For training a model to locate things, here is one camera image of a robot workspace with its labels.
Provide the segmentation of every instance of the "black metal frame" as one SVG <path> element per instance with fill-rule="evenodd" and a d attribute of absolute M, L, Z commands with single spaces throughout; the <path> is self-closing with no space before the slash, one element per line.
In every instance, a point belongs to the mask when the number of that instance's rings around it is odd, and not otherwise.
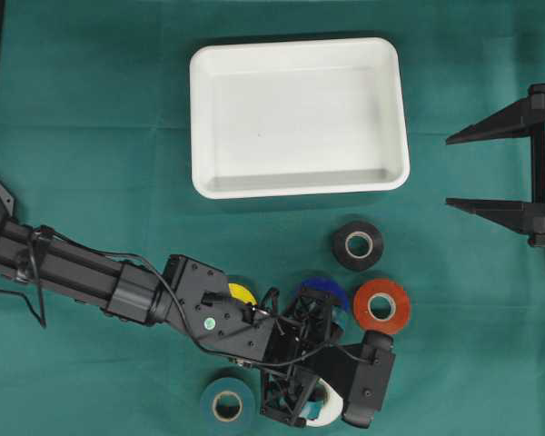
<path fill-rule="evenodd" d="M 533 247 L 545 247 L 545 84 L 481 122 L 450 136 L 446 144 L 500 138 L 530 138 L 531 201 L 447 198 L 446 204 L 474 213 L 516 233 Z"/>
<path fill-rule="evenodd" d="M 0 27 L 3 9 L 0 0 Z M 209 265 L 172 255 L 160 275 L 151 265 L 118 262 L 50 227 L 18 223 L 14 203 L 0 184 L 0 274 L 5 278 L 37 284 L 39 297 L 44 287 L 121 321 L 166 322 L 205 352 L 257 367 L 263 381 L 261 413 L 288 425 L 304 425 L 299 415 L 320 377 L 343 397 L 342 418 L 351 425 L 368 427 L 381 409 L 394 360 L 392 338 L 366 332 L 359 344 L 337 345 L 342 330 L 332 314 L 339 301 L 330 294 L 303 288 L 283 314 L 277 313 L 276 290 L 258 306 L 243 304 L 230 295 L 226 275 Z M 129 256 L 141 260 L 132 254 L 119 257 Z M 43 311 L 39 317 L 20 295 L 45 326 Z M 273 399 L 279 395 L 282 402 Z"/>

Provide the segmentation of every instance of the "green cloth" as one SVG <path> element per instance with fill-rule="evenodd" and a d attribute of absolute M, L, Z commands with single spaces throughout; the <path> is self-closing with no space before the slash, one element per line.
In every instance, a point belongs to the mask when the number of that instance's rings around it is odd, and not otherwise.
<path fill-rule="evenodd" d="M 211 201 L 190 175 L 188 63 L 204 45 L 377 35 L 397 48 L 411 176 L 387 193 Z M 444 139 L 545 82 L 545 0 L 7 1 L 0 58 L 0 179 L 23 223 L 46 223 L 160 269 L 185 253 L 278 286 L 330 275 L 348 292 L 391 277 L 412 302 L 370 433 L 545 435 L 545 251 L 444 205 L 530 198 L 528 140 Z M 385 252 L 343 269 L 329 236 L 352 217 Z M 20 286 L 0 280 L 0 286 Z M 27 288 L 29 294 L 34 292 Z M 109 320 L 46 295 L 43 331 L 0 297 L 0 435 L 207 434 L 214 377 L 249 382 L 167 326 Z M 345 341 L 362 331 L 350 322 Z M 304 435 L 257 416 L 250 434 Z"/>

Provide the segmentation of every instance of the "wire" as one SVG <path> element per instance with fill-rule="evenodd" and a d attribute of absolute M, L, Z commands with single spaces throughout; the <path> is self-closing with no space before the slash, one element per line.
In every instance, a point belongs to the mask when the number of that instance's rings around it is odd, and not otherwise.
<path fill-rule="evenodd" d="M 28 300 L 28 297 L 26 296 L 25 293 L 23 293 L 23 292 L 17 292 L 17 291 L 7 291 L 6 289 L 0 289 L 0 294 L 3 294 L 3 295 L 12 295 L 12 296 L 14 296 L 14 297 L 20 297 L 20 298 L 22 298 L 22 299 L 25 301 L 26 306 L 28 307 L 28 310 L 30 311 L 30 313 L 36 318 L 36 320 L 37 320 L 41 325 L 43 325 L 41 316 L 36 312 L 35 308 L 34 308 L 33 305 L 30 303 L 30 300 Z"/>
<path fill-rule="evenodd" d="M 36 293 L 38 295 L 38 307 L 40 309 L 40 318 L 38 322 L 40 323 L 41 327 L 43 329 L 46 328 L 46 313 L 45 313 L 45 295 L 43 293 L 43 286 L 40 282 L 40 274 L 38 272 L 38 267 L 36 266 L 36 258 L 35 258 L 35 246 L 34 246 L 34 236 L 37 236 L 39 233 L 37 233 L 36 229 L 33 229 L 28 234 L 28 239 L 26 240 L 26 246 L 28 247 L 28 257 L 30 261 L 30 266 L 33 270 L 33 283 L 36 286 Z"/>
<path fill-rule="evenodd" d="M 342 345 L 340 345 L 339 343 L 332 343 L 332 346 L 335 347 L 340 352 L 342 352 L 343 354 L 345 354 L 350 359 L 355 360 L 356 362 L 370 364 L 370 361 L 368 361 L 367 359 L 363 359 L 362 357 L 357 357 L 355 354 L 348 352 L 347 349 L 343 347 Z"/>
<path fill-rule="evenodd" d="M 43 329 L 46 328 L 46 312 L 45 312 L 45 296 L 43 293 L 43 286 L 40 281 L 40 274 L 38 272 L 38 267 L 36 264 L 36 256 L 35 256 L 35 237 L 39 234 L 37 229 L 32 229 L 30 233 L 28 234 L 28 238 L 26 239 L 26 247 L 28 248 L 28 262 L 30 263 L 30 267 L 32 268 L 32 283 L 36 286 L 36 293 L 38 295 L 38 307 L 39 312 L 36 311 L 36 309 L 33 307 L 33 305 L 30 303 L 30 300 L 23 292 L 18 291 L 8 291 L 6 289 L 0 289 L 0 294 L 2 295 L 12 295 L 15 297 L 22 298 L 25 303 L 26 307 L 28 307 L 28 311 L 33 315 L 33 317 L 38 321 L 38 323 L 41 325 Z"/>

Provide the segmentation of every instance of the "white bin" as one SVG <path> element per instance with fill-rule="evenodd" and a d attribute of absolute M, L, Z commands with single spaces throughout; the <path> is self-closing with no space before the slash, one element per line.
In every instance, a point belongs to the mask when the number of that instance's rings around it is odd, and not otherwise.
<path fill-rule="evenodd" d="M 208 46 L 190 100 L 208 198 L 385 191 L 410 173 L 398 55 L 381 38 Z"/>

